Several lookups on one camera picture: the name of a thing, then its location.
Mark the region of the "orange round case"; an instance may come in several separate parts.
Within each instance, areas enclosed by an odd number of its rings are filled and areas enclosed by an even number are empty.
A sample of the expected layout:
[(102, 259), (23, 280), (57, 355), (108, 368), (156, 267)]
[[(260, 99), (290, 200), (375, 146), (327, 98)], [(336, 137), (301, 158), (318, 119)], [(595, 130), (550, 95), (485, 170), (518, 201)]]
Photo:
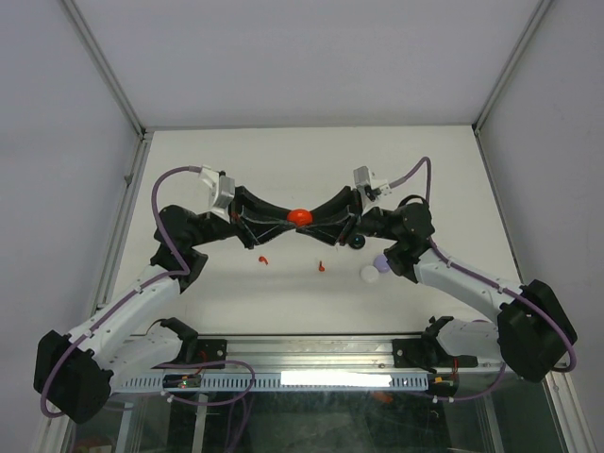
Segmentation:
[(313, 222), (312, 213), (308, 210), (296, 209), (287, 214), (287, 221), (296, 227), (305, 227)]

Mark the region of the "purple charging case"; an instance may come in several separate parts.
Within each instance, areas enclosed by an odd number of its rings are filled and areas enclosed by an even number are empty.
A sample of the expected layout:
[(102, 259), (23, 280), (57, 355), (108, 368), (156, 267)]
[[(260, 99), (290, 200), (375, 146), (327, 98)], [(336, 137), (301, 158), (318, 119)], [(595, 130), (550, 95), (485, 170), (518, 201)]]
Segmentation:
[(375, 257), (374, 261), (373, 261), (373, 266), (381, 273), (388, 273), (391, 271), (391, 268), (388, 264), (388, 260), (387, 258), (383, 255), (380, 254), (378, 256)]

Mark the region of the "white charging case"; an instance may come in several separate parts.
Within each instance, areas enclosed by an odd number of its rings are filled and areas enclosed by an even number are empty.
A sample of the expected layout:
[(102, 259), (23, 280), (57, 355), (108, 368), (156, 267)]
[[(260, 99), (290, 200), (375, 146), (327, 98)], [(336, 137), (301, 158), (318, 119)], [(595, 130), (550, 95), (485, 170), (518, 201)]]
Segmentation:
[(379, 270), (373, 265), (367, 265), (361, 268), (360, 278), (366, 283), (376, 283), (379, 279)]

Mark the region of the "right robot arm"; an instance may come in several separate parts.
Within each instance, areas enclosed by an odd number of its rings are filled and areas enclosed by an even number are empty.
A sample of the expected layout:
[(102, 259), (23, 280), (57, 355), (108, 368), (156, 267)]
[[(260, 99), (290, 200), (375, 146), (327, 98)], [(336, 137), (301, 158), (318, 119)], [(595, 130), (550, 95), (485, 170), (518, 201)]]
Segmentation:
[(501, 357), (521, 378), (539, 382), (550, 372), (576, 368), (578, 335), (553, 289), (538, 279), (524, 284), (489, 277), (447, 255), (432, 239), (425, 197), (409, 195), (395, 210), (366, 209), (361, 193), (346, 187), (324, 205), (292, 210), (286, 219), (312, 237), (330, 232), (335, 243), (355, 235), (391, 241), (383, 252), (391, 271), (456, 298), (494, 323)]

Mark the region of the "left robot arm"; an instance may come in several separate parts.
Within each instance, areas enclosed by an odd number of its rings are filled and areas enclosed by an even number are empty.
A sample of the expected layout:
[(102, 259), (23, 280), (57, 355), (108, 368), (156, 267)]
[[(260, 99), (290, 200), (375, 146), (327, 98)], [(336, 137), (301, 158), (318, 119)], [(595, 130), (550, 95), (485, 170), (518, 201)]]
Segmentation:
[(208, 256), (197, 246), (231, 237), (251, 249), (309, 221), (307, 214), (270, 205), (238, 187), (222, 214), (178, 205), (152, 209), (159, 248), (130, 288), (66, 334), (39, 341), (34, 389), (42, 413), (81, 424), (92, 419), (126, 381), (165, 364), (197, 366), (198, 333), (175, 317), (130, 342), (146, 317), (176, 300), (199, 278)]

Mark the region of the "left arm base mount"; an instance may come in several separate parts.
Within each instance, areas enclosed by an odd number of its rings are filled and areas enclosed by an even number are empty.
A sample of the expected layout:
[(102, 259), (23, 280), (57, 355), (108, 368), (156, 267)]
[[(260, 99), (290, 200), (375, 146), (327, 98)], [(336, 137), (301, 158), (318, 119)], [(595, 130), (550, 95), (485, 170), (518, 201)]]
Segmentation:
[(199, 369), (203, 364), (210, 363), (210, 369), (223, 369), (222, 361), (227, 358), (227, 340), (201, 338), (183, 342), (176, 358), (157, 365), (157, 368), (194, 368)]

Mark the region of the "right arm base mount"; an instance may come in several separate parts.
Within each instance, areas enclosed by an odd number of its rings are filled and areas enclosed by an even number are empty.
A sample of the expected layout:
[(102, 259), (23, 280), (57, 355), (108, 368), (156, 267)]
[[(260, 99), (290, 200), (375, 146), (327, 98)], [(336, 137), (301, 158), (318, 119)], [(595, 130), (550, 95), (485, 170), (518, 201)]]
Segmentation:
[(393, 339), (395, 368), (419, 368), (435, 373), (438, 356), (434, 346), (422, 338)]

